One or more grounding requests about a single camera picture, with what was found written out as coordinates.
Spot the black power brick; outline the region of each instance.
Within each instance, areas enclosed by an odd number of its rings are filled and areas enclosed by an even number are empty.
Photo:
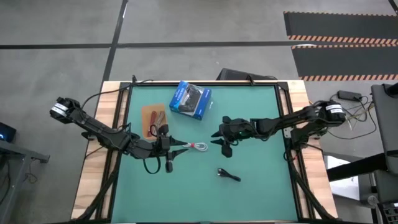
[[[351,100],[351,101],[355,101],[355,102],[360,102],[361,98],[362,98],[362,94],[353,93],[350,91],[339,90],[337,92],[337,98],[342,99],[342,100]]]

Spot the concrete floor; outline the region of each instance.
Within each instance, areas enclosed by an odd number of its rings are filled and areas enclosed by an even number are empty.
[[[121,0],[5,0],[0,2],[1,44],[110,43]],[[394,14],[387,0],[131,0],[119,39],[125,42],[287,40],[283,11]],[[70,218],[86,141],[81,129],[49,116],[58,96],[83,101],[100,89],[108,49],[0,50],[0,120],[18,129],[17,144],[51,154],[46,165],[33,164],[39,181],[25,184],[12,223],[50,223]],[[118,49],[110,80],[214,80],[223,68],[297,79],[289,47],[203,49]],[[311,100],[324,100],[337,90],[364,95],[384,82],[308,82]],[[94,113],[96,100],[86,109]],[[371,130],[358,123],[341,126],[339,135]],[[325,151],[355,156],[381,152],[374,133],[352,141],[331,136]],[[344,220],[371,222],[370,211],[336,198]]]

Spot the green table surface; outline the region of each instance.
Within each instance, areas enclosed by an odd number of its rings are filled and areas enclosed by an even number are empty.
[[[112,222],[232,222],[297,221],[285,146],[279,131],[268,141],[247,139],[233,146],[233,156],[221,154],[210,143],[223,116],[276,118],[273,86],[212,86],[212,99],[202,121],[169,110],[175,86],[139,86],[132,89],[128,122],[141,134],[141,108],[164,103],[171,134],[186,142],[205,142],[206,152],[190,149],[175,158],[172,173],[148,174],[141,160],[122,156]],[[150,170],[156,159],[147,159]],[[217,175],[217,168],[242,179]]]

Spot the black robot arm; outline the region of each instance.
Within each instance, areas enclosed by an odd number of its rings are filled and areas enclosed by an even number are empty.
[[[310,136],[314,134],[322,136],[326,133],[326,128],[339,126],[345,120],[345,114],[339,103],[333,100],[319,101],[302,110],[274,119],[251,118],[246,121],[242,118],[231,119],[224,116],[219,130],[211,137],[223,137],[212,143],[220,144],[223,155],[231,157],[231,146],[238,145],[243,139],[257,138],[266,141],[281,129],[308,122],[304,127],[295,128],[290,132],[293,148],[298,148],[303,142],[307,142]]]
[[[81,135],[88,138],[89,135],[97,137],[101,146],[110,150],[117,150],[125,155],[136,159],[147,159],[149,157],[166,157],[166,171],[172,172],[172,160],[186,149],[170,152],[171,146],[181,146],[186,142],[178,141],[172,136],[167,136],[169,127],[163,125],[157,130],[157,139],[147,142],[126,128],[116,130],[99,122],[84,112],[78,101],[70,98],[58,97],[57,103],[51,108],[50,115],[54,119],[64,123],[75,123],[86,132]]]

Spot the black mat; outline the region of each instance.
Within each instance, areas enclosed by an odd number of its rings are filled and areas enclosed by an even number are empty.
[[[398,16],[284,12],[291,40],[364,44],[398,43]]]
[[[398,80],[398,46],[293,46],[298,76],[306,81]]]

